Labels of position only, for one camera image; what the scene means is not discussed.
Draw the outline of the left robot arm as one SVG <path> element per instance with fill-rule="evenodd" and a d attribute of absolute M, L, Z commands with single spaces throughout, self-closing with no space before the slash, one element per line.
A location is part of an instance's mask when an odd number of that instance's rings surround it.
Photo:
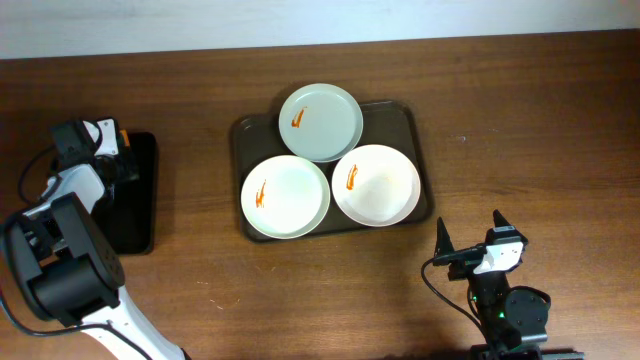
<path fill-rule="evenodd" d="M 153 249 L 158 150 L 68 150 L 53 159 L 45 192 L 7 219 L 1 246 L 27 307 L 59 330 L 25 326 L 39 338 L 82 333 L 118 359 L 185 359 L 134 303 L 120 258 Z"/>

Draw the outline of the black rectangular tray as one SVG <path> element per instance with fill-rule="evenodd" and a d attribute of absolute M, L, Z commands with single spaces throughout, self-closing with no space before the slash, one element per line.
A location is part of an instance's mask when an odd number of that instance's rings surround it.
<path fill-rule="evenodd" d="M 158 146 L 149 132 L 129 135 L 139 178 L 110 188 L 91 213 L 119 255 L 146 255 L 154 247 Z"/>

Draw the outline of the pale green plate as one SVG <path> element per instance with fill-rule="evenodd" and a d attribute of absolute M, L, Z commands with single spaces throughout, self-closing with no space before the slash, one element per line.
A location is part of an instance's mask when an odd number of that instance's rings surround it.
<path fill-rule="evenodd" d="M 278 129 L 286 147 L 312 162 L 332 162 L 351 151 L 364 128 L 362 110 L 344 89 L 315 83 L 295 90 L 280 108 Z"/>

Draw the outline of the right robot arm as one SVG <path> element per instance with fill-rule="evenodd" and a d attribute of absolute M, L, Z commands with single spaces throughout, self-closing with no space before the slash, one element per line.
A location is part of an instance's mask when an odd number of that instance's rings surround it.
<path fill-rule="evenodd" d="M 522 263 L 528 239 L 497 210 L 494 226 L 485 240 L 456 250 L 444 221 L 437 220 L 434 255 L 427 266 L 446 266 L 448 279 L 466 280 L 468 310 L 441 294 L 428 280 L 427 287 L 442 301 L 459 311 L 479 329 L 485 343 L 470 348 L 471 359 L 583 359 L 585 354 L 569 350 L 544 351 L 551 297 L 528 286 L 509 285 L 507 274 Z"/>

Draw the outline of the white plate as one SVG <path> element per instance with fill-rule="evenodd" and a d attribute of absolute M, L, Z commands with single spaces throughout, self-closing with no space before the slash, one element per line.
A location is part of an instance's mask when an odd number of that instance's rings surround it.
<path fill-rule="evenodd" d="M 268 158 L 246 176 L 240 205 L 259 233 L 279 240 L 302 237 L 316 229 L 330 206 L 330 186 L 312 162 L 294 155 Z"/>
<path fill-rule="evenodd" d="M 417 206 L 421 180 L 416 166 L 400 151 L 385 145 L 363 145 L 336 164 L 331 179 L 339 209 L 369 227 L 404 220 Z"/>

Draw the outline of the green orange sponge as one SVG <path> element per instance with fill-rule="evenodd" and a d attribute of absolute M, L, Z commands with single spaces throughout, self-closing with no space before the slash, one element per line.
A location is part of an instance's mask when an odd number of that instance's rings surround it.
<path fill-rule="evenodd" d="M 123 148 L 130 147 L 129 137 L 128 137 L 127 131 L 124 129 L 121 129 L 119 131 L 119 145 L 120 147 L 123 147 Z"/>

